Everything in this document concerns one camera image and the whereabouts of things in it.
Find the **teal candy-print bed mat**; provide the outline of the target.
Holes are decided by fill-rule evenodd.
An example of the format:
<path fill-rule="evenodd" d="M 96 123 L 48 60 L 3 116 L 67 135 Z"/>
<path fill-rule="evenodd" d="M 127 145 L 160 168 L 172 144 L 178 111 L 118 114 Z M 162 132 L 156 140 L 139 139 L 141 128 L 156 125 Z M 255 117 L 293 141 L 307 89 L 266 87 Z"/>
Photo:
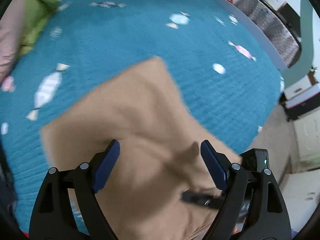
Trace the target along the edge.
<path fill-rule="evenodd" d="M 47 160 L 40 128 L 132 64 L 161 57 L 192 116 L 236 153 L 248 148 L 284 87 L 278 68 L 215 0 L 61 0 L 1 92 L 1 136 L 28 231 Z"/>

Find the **green quilt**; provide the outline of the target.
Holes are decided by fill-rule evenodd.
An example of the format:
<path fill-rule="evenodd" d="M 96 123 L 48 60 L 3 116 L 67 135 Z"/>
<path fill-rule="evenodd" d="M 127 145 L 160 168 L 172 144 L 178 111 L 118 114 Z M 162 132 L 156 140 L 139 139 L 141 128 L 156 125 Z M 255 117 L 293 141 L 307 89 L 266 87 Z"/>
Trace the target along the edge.
<path fill-rule="evenodd" d="M 59 6 L 60 0 L 24 0 L 25 24 L 19 55 L 29 53 L 50 19 Z"/>

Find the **grey patterned storage box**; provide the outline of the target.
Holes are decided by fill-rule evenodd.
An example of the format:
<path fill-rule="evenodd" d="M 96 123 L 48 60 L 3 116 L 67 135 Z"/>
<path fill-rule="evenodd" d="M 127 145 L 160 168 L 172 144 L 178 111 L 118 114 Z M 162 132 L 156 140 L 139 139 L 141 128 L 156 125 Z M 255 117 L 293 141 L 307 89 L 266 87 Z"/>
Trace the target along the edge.
<path fill-rule="evenodd" d="M 277 12 L 262 0 L 238 0 L 235 6 L 265 34 L 287 67 L 298 61 L 301 44 Z"/>

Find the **pink folded quilt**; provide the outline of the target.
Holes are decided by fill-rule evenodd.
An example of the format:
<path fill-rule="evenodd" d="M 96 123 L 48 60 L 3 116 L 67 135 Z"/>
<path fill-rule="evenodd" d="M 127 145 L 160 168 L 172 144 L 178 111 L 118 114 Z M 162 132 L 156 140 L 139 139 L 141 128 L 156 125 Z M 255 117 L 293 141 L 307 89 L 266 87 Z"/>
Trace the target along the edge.
<path fill-rule="evenodd" d="M 17 59 L 25 22 L 25 0 L 12 0 L 1 18 L 1 82 Z"/>

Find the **tan padded coat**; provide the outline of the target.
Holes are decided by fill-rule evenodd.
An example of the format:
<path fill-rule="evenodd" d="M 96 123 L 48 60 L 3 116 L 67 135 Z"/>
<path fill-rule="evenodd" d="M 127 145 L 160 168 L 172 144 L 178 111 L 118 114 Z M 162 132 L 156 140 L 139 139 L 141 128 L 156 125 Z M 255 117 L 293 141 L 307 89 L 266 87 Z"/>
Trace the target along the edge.
<path fill-rule="evenodd" d="M 41 129 L 49 162 L 68 170 L 120 142 L 97 201 L 119 239 L 199 239 L 217 211 L 187 204 L 187 190 L 218 195 L 200 156 L 209 140 L 240 157 L 188 112 L 164 61 L 152 57 L 102 83 Z"/>

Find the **black folded garment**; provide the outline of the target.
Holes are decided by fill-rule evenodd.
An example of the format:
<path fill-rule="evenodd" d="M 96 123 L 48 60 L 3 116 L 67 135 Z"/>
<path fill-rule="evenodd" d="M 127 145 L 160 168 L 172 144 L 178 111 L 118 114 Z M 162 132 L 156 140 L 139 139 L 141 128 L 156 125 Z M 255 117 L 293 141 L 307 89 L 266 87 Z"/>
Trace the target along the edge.
<path fill-rule="evenodd" d="M 16 221 L 15 210 L 17 206 L 17 194 L 14 188 L 14 179 L 8 166 L 7 159 L 1 144 L 1 204 L 7 213 Z"/>

